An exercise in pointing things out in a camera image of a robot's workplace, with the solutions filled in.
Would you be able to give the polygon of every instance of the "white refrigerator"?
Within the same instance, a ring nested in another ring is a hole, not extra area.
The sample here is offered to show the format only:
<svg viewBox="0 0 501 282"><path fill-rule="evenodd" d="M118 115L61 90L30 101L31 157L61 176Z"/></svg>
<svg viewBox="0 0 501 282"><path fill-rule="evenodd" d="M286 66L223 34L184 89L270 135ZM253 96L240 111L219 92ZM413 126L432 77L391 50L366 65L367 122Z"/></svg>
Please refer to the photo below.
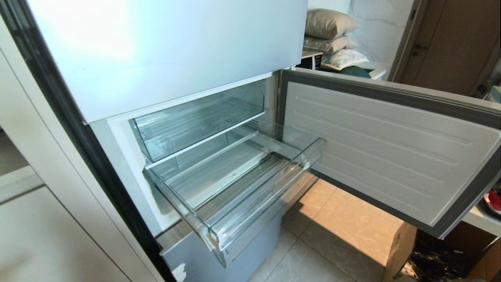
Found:
<svg viewBox="0 0 501 282"><path fill-rule="evenodd" d="M157 268L203 269L186 281L247 280L314 177L439 238L499 177L500 104L291 67L306 0L2 5Z"/></svg>

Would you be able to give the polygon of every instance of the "tiled floor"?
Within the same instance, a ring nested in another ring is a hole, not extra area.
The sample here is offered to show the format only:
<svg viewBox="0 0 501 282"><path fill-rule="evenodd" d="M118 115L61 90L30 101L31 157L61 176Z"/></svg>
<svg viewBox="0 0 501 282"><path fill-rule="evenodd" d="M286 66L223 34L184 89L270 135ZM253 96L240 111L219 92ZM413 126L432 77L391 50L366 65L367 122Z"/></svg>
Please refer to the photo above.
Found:
<svg viewBox="0 0 501 282"><path fill-rule="evenodd" d="M398 218L319 180L282 218L251 282L381 281Z"/></svg>

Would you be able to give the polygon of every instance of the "door handle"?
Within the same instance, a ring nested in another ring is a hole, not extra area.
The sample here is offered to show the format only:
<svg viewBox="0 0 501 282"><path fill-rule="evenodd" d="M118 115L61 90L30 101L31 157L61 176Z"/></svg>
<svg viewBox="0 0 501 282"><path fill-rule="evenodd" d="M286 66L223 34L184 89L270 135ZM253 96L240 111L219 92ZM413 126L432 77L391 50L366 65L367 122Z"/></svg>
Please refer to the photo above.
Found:
<svg viewBox="0 0 501 282"><path fill-rule="evenodd" d="M421 46L421 44L418 44L418 45L416 45L416 49L417 50L421 50L421 49L428 50L428 47L423 47L423 46Z"/></svg>

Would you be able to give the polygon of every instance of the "freezer compartment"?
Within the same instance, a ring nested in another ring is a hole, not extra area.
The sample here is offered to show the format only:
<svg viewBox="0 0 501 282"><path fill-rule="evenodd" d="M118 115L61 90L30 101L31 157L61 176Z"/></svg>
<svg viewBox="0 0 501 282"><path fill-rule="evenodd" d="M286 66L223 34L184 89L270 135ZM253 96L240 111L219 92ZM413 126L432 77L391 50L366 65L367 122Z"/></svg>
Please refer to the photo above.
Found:
<svg viewBox="0 0 501 282"><path fill-rule="evenodd" d="M273 138L284 132L287 142ZM297 191L324 141L276 124L243 124L145 169L223 266L234 260Z"/></svg>
<svg viewBox="0 0 501 282"><path fill-rule="evenodd" d="M264 111L265 81L134 118L143 154L156 162Z"/></svg>

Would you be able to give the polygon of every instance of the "pillow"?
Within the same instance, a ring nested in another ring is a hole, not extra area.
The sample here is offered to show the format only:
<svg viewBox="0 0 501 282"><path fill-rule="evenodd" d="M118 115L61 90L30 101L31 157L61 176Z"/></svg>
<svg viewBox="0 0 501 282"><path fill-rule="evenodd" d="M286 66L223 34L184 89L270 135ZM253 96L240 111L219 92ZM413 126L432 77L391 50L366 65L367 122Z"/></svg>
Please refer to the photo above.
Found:
<svg viewBox="0 0 501 282"><path fill-rule="evenodd" d="M322 56L321 66L333 70L342 70L362 62L368 62L367 57L360 52L350 49L342 49L338 52Z"/></svg>
<svg viewBox="0 0 501 282"><path fill-rule="evenodd" d="M315 9L306 15L305 34L309 36L333 39L358 28L358 22L342 12Z"/></svg>
<svg viewBox="0 0 501 282"><path fill-rule="evenodd" d="M306 35L303 41L303 50L319 51L327 55L338 52L341 49L355 49L356 47L357 43L348 36L326 40Z"/></svg>

